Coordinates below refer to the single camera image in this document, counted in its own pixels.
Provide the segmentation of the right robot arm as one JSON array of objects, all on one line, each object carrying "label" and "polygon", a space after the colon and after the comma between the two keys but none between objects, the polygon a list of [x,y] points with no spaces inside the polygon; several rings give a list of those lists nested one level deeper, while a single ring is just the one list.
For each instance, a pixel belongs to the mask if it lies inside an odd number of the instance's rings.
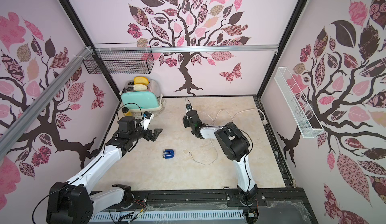
[{"label": "right robot arm", "polygon": [[251,205],[258,194],[258,187],[249,165],[252,142],[248,140],[248,135],[233,122],[224,126],[204,124],[198,112],[193,109],[184,115],[183,124],[185,128],[191,129],[196,138],[217,140],[224,155],[235,164],[241,202],[244,205]]}]

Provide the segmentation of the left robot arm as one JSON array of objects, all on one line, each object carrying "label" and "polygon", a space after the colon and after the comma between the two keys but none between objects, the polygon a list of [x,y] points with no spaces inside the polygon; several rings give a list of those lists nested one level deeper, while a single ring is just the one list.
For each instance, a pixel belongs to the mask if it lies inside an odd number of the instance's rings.
[{"label": "left robot arm", "polygon": [[50,189],[46,222],[49,224],[87,224],[99,212],[119,203],[132,205],[131,187],[115,184],[96,194],[93,188],[105,173],[140,139],[155,141],[162,129],[148,128],[153,114],[145,111],[141,119],[126,116],[119,128],[95,159],[67,182],[57,182]]}]

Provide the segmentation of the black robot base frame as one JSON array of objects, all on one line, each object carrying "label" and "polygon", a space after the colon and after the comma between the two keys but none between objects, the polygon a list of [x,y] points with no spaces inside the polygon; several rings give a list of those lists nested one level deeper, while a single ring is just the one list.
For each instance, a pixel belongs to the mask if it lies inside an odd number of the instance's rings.
[{"label": "black robot base frame", "polygon": [[[237,189],[133,191],[132,205],[116,204],[101,212],[242,210],[245,220],[206,221],[242,224],[315,224],[317,222],[307,196],[301,188],[263,188],[251,205],[241,202]],[[172,221],[171,223],[205,221]],[[131,220],[128,223],[138,224]]]}]

